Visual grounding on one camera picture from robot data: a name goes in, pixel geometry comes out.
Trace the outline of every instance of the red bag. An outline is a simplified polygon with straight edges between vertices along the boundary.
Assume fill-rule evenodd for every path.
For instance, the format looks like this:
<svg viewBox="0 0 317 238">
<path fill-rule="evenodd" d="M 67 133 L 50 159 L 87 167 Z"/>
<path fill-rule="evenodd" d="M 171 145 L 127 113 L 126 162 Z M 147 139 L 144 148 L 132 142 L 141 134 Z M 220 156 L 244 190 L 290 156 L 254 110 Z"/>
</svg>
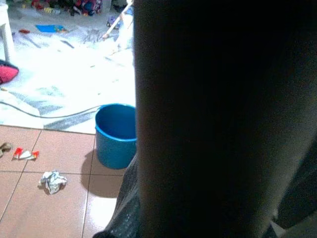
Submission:
<svg viewBox="0 0 317 238">
<path fill-rule="evenodd" d="M 11 81 L 18 73 L 17 67 L 0 60 L 0 84 Z"/>
</svg>

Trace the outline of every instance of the crumpled tissue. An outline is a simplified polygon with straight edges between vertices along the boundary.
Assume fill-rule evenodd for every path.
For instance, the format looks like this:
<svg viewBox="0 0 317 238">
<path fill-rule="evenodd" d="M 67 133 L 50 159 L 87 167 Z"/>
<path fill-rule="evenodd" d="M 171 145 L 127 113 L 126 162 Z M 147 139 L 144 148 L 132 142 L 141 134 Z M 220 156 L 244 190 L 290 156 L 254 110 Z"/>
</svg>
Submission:
<svg viewBox="0 0 317 238">
<path fill-rule="evenodd" d="M 40 184 L 45 183 L 46 189 L 49 190 L 50 194 L 54 194 L 59 191 L 61 186 L 65 186 L 67 178 L 59 175 L 59 172 L 53 170 L 52 172 L 45 172 L 40 180 Z"/>
</svg>

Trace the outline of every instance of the bucket rim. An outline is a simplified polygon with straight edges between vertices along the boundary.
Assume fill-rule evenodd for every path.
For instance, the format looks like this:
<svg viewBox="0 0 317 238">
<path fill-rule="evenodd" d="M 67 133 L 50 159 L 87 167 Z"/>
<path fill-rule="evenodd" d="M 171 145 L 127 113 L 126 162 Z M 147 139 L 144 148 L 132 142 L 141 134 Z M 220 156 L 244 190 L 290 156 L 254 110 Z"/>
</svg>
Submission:
<svg viewBox="0 0 317 238">
<path fill-rule="evenodd" d="M 132 109 L 134 109 L 134 111 L 135 111 L 135 107 L 132 106 L 132 105 L 129 105 L 129 104 L 111 103 L 111 104 L 102 105 L 102 106 L 98 109 L 98 112 L 96 113 L 96 116 L 95 116 L 95 124 L 96 124 L 95 128 L 96 128 L 96 131 L 97 131 L 98 133 L 100 133 L 101 135 L 106 136 L 106 137 L 108 137 L 108 138 L 110 138 L 110 139 L 112 139 L 112 140 L 116 140 L 116 141 L 122 141 L 122 142 L 133 142 L 133 141 L 137 141 L 137 137 L 132 138 L 132 139 L 122 139 L 122 138 L 118 138 L 118 137 L 109 135 L 108 133 L 105 133 L 103 130 L 101 130 L 101 128 L 97 125 L 97 114 L 99 113 L 99 111 L 100 111 L 102 108 L 109 107 L 109 106 L 125 106 L 125 107 L 132 108 Z"/>
</svg>

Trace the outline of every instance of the tile floor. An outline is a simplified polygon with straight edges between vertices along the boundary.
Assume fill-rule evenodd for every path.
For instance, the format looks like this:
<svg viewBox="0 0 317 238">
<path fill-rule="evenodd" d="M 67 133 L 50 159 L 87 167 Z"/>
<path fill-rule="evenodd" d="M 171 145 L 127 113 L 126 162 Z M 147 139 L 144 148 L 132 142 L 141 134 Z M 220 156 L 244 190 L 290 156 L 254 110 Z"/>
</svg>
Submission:
<svg viewBox="0 0 317 238">
<path fill-rule="evenodd" d="M 0 125 L 0 238 L 91 238 L 112 217 L 124 170 L 97 160 L 95 136 Z M 39 150 L 35 161 L 12 160 L 16 147 Z M 68 182 L 48 195 L 43 172 L 58 170 Z"/>
</svg>

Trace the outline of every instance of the red item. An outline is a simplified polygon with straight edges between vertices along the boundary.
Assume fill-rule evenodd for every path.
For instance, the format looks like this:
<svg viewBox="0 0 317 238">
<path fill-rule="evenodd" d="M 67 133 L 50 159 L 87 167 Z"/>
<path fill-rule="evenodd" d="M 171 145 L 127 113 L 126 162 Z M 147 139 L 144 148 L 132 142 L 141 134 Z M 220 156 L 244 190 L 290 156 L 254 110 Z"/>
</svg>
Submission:
<svg viewBox="0 0 317 238">
<path fill-rule="evenodd" d="M 25 30 L 25 29 L 21 29 L 21 30 L 19 30 L 19 32 L 20 32 L 20 33 L 23 33 L 23 34 L 28 34 L 28 33 L 30 33 L 29 30 Z"/>
<path fill-rule="evenodd" d="M 13 157 L 19 158 L 20 155 L 22 154 L 22 152 L 23 152 L 23 149 L 21 147 L 16 148 L 16 150 L 15 150 L 15 152 L 13 154 Z"/>
<path fill-rule="evenodd" d="M 39 0 L 33 0 L 31 2 L 31 6 L 32 7 L 35 7 L 37 10 L 41 10 L 43 9 L 44 7 L 39 3 Z"/>
<path fill-rule="evenodd" d="M 0 60 L 0 84 L 11 81 L 18 73 L 17 67 Z"/>
<path fill-rule="evenodd" d="M 34 158 L 36 159 L 39 156 L 39 152 L 38 151 L 33 151 L 32 155 L 34 156 Z"/>
</svg>

